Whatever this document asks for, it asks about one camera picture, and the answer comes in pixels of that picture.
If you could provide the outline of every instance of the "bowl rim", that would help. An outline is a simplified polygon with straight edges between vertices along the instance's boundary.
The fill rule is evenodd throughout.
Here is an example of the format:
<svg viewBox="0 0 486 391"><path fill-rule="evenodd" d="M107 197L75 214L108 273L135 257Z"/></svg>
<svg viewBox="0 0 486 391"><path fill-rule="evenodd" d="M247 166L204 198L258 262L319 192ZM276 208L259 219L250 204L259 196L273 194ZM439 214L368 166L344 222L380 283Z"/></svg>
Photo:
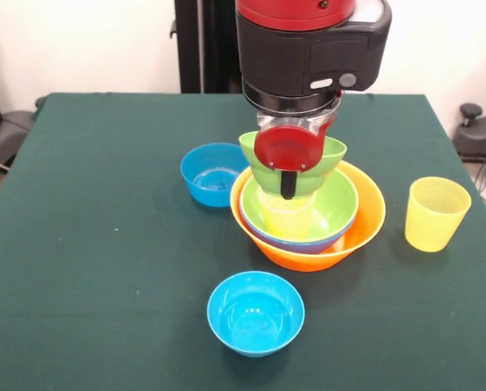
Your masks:
<svg viewBox="0 0 486 391"><path fill-rule="evenodd" d="M221 286L224 283L230 281L231 279L234 279L236 277L239 277L241 275L256 275L256 274L258 274L258 275L268 275L268 276L271 276L271 277L273 277L275 279L278 279L278 280L282 281L287 286L289 286L290 289L292 289L292 291L297 295L297 297L299 297L299 300L300 300L300 308L302 310L301 316L300 316L300 325L299 325L298 329L293 333L293 335L288 340L286 340L281 345L276 346L276 347L274 347L272 349L267 349L267 350L245 350L245 349L239 349L236 346L234 346L234 345L228 343L227 341L223 340L221 338L221 336L217 333L217 331L215 330L215 328L212 326L212 320L210 319L210 311L209 310L210 310L210 306L212 304L212 298L213 298L214 294L221 288ZM241 271L239 273L236 273L234 275L231 275L231 276L223 279L214 288L214 290L210 294L210 297L208 298L208 303L207 303L207 320L208 320L208 325L210 327L210 330L212 330L213 334L224 345L226 345L227 347L229 347L230 349L232 349L232 350L234 350L236 352L241 352L243 354L267 354L267 353L276 352L276 351L284 348L285 346L289 345L299 335L300 330L302 330L302 327L304 326L305 318L306 318L306 309L305 309L305 306L304 306L304 300L302 299L302 296L300 295L299 291L293 286L293 284L290 283L288 280L284 279L283 277L279 276L279 275L276 275L274 273L270 273L268 271L262 271L262 270L247 270L247 271Z"/></svg>
<svg viewBox="0 0 486 391"><path fill-rule="evenodd" d="M238 201L234 200L235 194L234 194L234 189L235 187L232 187L232 192L230 193L230 209L232 210L232 214L234 215L235 221L238 223L238 225L243 229L244 232L248 236L252 238L255 242L257 242L260 246L263 246L264 248L267 249L272 249L276 254L280 255L281 257L287 257L288 259L290 257L299 257L302 256L304 259L313 259L313 260L324 260L327 259L328 257L342 257L342 256L347 256L348 254L358 250L361 247L364 247L366 244L368 244L373 238L380 232L382 229L383 224L385 223L385 218L386 218L386 201L383 198L382 191L380 190L379 186L376 184L376 182L364 171L356 167L355 165L352 165L351 163L348 163L345 160L342 160L339 165L346 165L350 169L354 169L358 171L360 174L362 174L368 182L371 182L373 184L374 191L379 195L379 198L382 201L382 217L380 219L380 223L378 226L374 229L374 231L367 237L367 239L363 240L359 244L353 246L352 248L346 248L344 250L334 252L334 253L321 253L321 254L299 254L299 253L294 253L292 251L287 251L283 250L282 248L275 247L271 244L266 243L265 241L257 238L250 230L248 230L243 222L241 221L241 218L239 217L239 213L242 214L239 210L239 202L233 202L233 201ZM250 170L250 167L246 168L240 175L246 174Z"/></svg>
<svg viewBox="0 0 486 391"><path fill-rule="evenodd" d="M276 237L276 236L272 236L272 235L270 235L269 233L266 233L266 232L263 233L262 230L258 230L259 233L261 235L264 235L266 238L274 240L274 241L278 241L279 243L298 245L298 244L316 244L316 243L325 242L325 241L329 240L330 238L337 236L341 231L345 232L347 229L349 229L351 227L351 225L353 224L353 222L355 221L355 218L357 216L358 206L360 204L360 196L358 195L358 190L357 190L357 187L355 186L355 183L353 183L351 178L346 173L342 172L342 170L340 170L338 168L334 168L328 174L328 177L324 180L324 183L326 183L326 180L329 178L330 175L334 174L335 171L347 181L347 183L352 188L353 193L355 194L355 197L354 197L355 205L353 207L353 211L352 211L350 217L348 218L348 220L346 220L345 224L343 224L338 230L333 230L329 235L326 234L324 236L319 236L317 238L313 238L313 239L310 239L310 240L279 238L279 237ZM239 210L241 212L241 215L243 216L243 219L248 220L248 221L250 221L250 219L249 219L249 217L246 213L246 209L243 207L243 193L247 189L247 186L249 185L250 181L252 180L252 177L253 177L253 175L251 175L250 178L248 178L247 181L243 184L243 186L241 188L241 196L239 197Z"/></svg>
<svg viewBox="0 0 486 391"><path fill-rule="evenodd" d="M185 161L187 159L190 159L190 155L192 155L193 153L197 152L198 150L200 149L203 149L205 147L214 147L214 146L228 146L228 147L235 147L235 149L238 149L239 151L241 151L241 155L242 157L244 158L244 160L247 162L247 168L249 168L250 164L248 163L248 160L246 159L246 156L244 156L243 154L243 149L241 148L240 145L237 145L237 144L233 144L233 143L208 143L208 144L203 144L203 145L199 145L198 147L195 147L193 149L190 149L181 159L181 163L179 165L179 170L181 171L181 176L183 177L183 179L185 180L186 184L188 184L189 186L192 186L192 187L195 187L195 188L198 188L198 189L201 189L202 191L209 191L209 192L212 192L212 193L226 193L226 192L231 192L232 190L232 187L234 186L232 184L232 186L229 188L229 189L225 189L225 190L214 190L214 189L208 189L206 187L202 187L202 186L198 186L197 184L193 183L186 175L185 173L183 172L183 165L185 164Z"/></svg>

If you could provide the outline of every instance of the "yellow cup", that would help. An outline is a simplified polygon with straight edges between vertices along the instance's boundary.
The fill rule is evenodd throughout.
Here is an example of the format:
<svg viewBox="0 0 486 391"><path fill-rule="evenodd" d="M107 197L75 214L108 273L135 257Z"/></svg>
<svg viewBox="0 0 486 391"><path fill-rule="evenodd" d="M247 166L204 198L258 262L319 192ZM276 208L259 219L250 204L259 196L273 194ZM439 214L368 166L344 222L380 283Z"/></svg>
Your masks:
<svg viewBox="0 0 486 391"><path fill-rule="evenodd" d="M259 187L257 197L261 203L261 212L266 229L277 239L301 240L309 235L312 213L315 207L315 196L295 197L284 200L271 195Z"/></svg>
<svg viewBox="0 0 486 391"><path fill-rule="evenodd" d="M409 189L405 238L416 249L444 249L471 207L469 192L438 177L420 178Z"/></svg>

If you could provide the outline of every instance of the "blue bowl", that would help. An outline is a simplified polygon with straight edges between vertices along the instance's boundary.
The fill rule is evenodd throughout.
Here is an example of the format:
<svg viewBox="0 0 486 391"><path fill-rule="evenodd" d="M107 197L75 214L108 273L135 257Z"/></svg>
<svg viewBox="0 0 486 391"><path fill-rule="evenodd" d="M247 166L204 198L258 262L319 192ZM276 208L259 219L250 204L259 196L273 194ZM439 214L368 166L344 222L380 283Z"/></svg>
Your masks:
<svg viewBox="0 0 486 391"><path fill-rule="evenodd" d="M267 244L270 244L276 248L281 248L282 250L290 251L292 253L299 253L299 254L320 254L326 251L329 247L335 244L344 234L348 231L349 228L355 222L355 218L341 231L339 231L336 235L333 235L327 239L320 240L318 242L307 242L307 243L293 243L287 242L285 240L279 240L274 238L273 236L268 235L267 233L259 230L256 226L254 226L250 220L245 216L243 208L239 206L239 210L241 211L241 216L243 216L244 222L246 222L248 228L259 239Z"/></svg>
<svg viewBox="0 0 486 391"><path fill-rule="evenodd" d="M192 197L215 208L230 206L235 179L249 166L239 145L213 143L188 152L181 174Z"/></svg>
<svg viewBox="0 0 486 391"><path fill-rule="evenodd" d="M214 289L208 324L230 349L264 357L282 349L304 324L304 302L285 279L263 271L232 275Z"/></svg>

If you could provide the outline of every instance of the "cup rim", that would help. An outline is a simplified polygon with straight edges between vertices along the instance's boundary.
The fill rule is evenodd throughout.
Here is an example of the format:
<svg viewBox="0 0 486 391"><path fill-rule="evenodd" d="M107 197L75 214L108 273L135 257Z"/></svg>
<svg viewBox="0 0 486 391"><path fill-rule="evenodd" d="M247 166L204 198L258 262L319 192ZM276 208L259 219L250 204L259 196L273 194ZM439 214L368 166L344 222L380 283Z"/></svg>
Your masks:
<svg viewBox="0 0 486 391"><path fill-rule="evenodd" d="M446 212L438 212L436 210L430 209L427 206L423 205L419 200L418 197L414 196L414 189L417 185L419 185L422 182L428 181L429 179L439 179L441 182L447 182L449 184L452 184L455 186L464 196L466 196L467 203L466 207L463 208L462 210L458 212L453 212L453 213L446 213ZM452 179L444 178L444 177L436 177L436 176L430 176L430 177L421 177L415 180L413 183L411 183L411 186L409 187L409 197L412 199L418 206L421 208L425 209L427 212L430 214L436 215L436 216L447 216L447 217L456 217L456 216L462 216L465 214L472 206L472 197L471 193L462 185L460 185L458 182L453 181Z"/></svg>

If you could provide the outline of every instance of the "green table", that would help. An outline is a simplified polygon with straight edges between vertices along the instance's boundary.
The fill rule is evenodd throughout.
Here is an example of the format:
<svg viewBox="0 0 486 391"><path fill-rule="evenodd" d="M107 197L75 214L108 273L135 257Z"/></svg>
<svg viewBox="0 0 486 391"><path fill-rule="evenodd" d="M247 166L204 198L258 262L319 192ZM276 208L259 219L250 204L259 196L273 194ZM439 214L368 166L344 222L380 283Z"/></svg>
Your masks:
<svg viewBox="0 0 486 391"><path fill-rule="evenodd" d="M423 96L348 96L331 134L382 188L378 237L332 269L268 261L179 163L256 128L236 95L54 94L0 192L0 390L486 390L486 208ZM402 228L409 184L443 175L473 205L442 253ZM291 281L304 328L243 358L210 332L225 277Z"/></svg>

